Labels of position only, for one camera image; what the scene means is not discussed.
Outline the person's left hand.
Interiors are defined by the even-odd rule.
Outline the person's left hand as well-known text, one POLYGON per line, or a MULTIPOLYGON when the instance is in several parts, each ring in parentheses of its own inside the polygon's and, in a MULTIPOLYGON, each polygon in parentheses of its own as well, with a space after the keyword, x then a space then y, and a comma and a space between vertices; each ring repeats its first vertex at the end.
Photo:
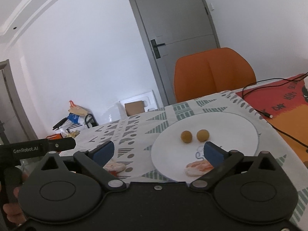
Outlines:
MULTIPOLYGON (((21 175, 22 181, 25 182, 27 178, 28 175, 26 173, 22 173, 21 175)), ((15 187, 13 190, 13 194, 16 199, 18 198, 20 187, 21 186, 15 187)), ((14 223, 16 226, 19 226, 26 221, 26 217, 23 214, 23 211, 18 202, 4 204, 3 210, 5 212, 8 221, 14 223)))

